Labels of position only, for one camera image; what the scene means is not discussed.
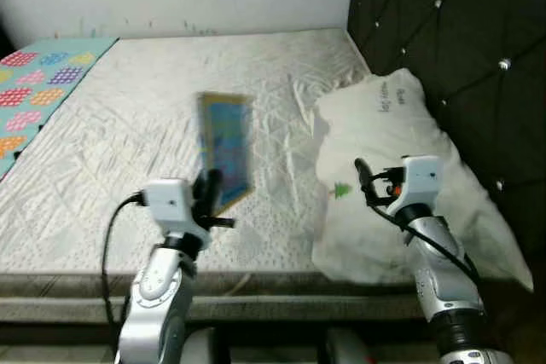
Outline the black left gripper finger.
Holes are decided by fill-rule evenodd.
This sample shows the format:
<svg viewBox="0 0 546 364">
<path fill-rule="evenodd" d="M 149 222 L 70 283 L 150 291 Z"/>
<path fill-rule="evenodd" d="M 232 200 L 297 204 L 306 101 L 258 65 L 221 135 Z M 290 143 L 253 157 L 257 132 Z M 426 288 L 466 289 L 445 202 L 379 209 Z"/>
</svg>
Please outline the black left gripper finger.
<svg viewBox="0 0 546 364">
<path fill-rule="evenodd" d="M 223 173 L 220 170 L 204 170 L 201 176 L 201 212 L 218 213 L 221 208 Z"/>
</svg>

